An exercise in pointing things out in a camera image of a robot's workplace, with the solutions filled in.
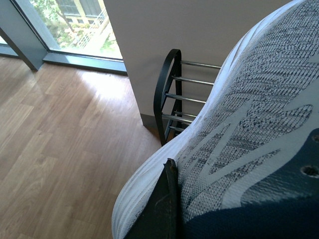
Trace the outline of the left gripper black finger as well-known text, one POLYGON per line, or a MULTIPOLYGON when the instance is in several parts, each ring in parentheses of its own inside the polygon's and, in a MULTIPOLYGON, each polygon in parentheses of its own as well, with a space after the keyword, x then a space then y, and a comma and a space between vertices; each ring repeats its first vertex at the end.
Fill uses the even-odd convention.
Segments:
POLYGON ((127 239, 179 239, 181 236, 180 190, 176 163, 169 158, 154 190, 127 239))

